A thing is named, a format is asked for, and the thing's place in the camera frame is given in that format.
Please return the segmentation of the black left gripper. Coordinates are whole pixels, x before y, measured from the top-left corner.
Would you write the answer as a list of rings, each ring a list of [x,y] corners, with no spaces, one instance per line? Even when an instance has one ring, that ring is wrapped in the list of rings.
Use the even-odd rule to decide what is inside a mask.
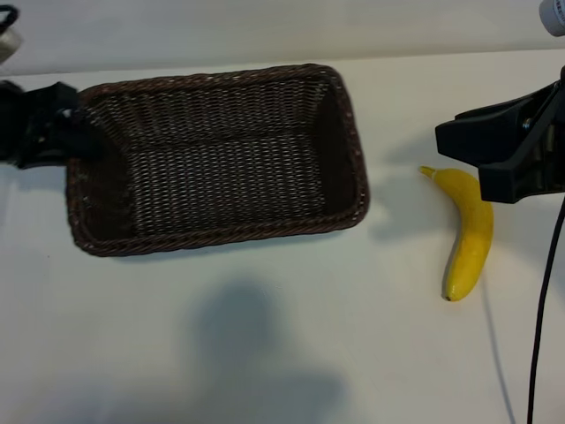
[[[3,81],[1,162],[28,170],[65,166],[70,158],[101,159],[100,137],[78,108],[78,90],[62,82],[26,91]]]

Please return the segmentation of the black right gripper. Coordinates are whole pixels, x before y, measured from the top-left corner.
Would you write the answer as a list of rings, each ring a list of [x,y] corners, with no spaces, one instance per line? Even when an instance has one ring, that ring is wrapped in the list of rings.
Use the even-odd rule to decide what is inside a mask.
[[[468,110],[435,128],[440,155],[478,168],[493,202],[564,191],[564,86]]]

